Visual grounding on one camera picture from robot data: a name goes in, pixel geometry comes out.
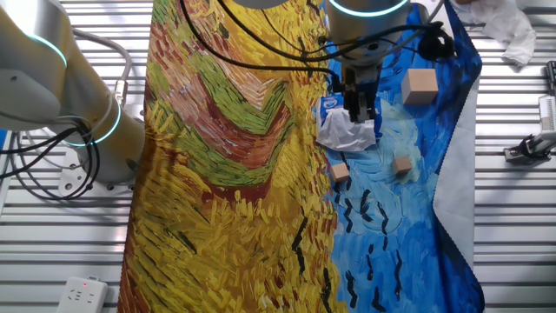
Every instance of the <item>fabric cloth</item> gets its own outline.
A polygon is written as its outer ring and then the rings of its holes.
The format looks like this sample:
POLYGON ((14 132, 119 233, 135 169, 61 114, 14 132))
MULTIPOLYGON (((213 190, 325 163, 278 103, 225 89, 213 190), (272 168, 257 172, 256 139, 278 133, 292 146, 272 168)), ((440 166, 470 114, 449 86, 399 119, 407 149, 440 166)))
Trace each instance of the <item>fabric cloth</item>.
POLYGON ((505 60, 526 66, 535 51, 537 34, 515 0, 479 0, 453 3, 464 23, 484 23, 483 34, 507 44, 505 60))

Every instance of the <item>power strip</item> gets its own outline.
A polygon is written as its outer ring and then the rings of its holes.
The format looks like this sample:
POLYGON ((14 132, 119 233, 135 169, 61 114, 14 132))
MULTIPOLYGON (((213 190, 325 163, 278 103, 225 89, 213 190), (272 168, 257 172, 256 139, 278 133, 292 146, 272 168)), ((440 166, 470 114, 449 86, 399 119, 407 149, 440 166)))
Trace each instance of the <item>power strip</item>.
POLYGON ((101 313, 107 291, 108 284, 97 278, 70 277, 56 313, 101 313))

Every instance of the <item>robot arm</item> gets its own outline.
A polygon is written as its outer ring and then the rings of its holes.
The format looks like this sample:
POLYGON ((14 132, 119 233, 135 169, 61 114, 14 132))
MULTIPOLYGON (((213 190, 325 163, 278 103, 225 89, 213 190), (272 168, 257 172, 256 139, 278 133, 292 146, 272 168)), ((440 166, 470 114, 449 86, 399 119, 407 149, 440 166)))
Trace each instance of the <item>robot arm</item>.
MULTIPOLYGON (((90 121, 100 151, 97 180, 130 179, 144 141, 140 121, 119 105, 87 62, 57 0, 0 0, 0 125, 7 130, 72 127, 60 116, 90 121)), ((78 135, 66 142, 85 159, 78 135)))

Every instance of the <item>crumpled paper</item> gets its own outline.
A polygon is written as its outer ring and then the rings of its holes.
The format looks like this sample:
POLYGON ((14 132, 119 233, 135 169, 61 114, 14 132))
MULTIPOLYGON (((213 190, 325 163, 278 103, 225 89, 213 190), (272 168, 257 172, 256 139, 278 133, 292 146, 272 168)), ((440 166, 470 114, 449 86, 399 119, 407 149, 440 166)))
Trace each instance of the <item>crumpled paper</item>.
POLYGON ((344 109, 329 109, 316 142, 336 151, 363 151, 376 143, 374 121, 352 123, 344 109))
POLYGON ((515 0, 479 0, 470 4, 453 0, 453 6, 462 22, 484 23, 484 35, 508 44, 502 56, 505 60, 519 67, 531 61, 537 33, 515 0))

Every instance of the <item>small wooden cube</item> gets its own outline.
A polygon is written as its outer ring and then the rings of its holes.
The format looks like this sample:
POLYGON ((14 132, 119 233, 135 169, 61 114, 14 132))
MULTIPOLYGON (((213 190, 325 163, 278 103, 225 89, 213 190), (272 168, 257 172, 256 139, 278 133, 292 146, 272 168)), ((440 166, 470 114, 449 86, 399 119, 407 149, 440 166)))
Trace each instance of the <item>small wooden cube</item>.
POLYGON ((409 69, 401 82, 404 105, 430 105, 438 95, 436 71, 433 69, 409 69))
POLYGON ((349 179, 349 170, 345 163, 333 166, 331 172, 335 183, 345 182, 349 179))
POLYGON ((396 176, 406 175, 411 169, 412 166, 409 156, 396 157, 392 162, 392 170, 394 170, 396 176))

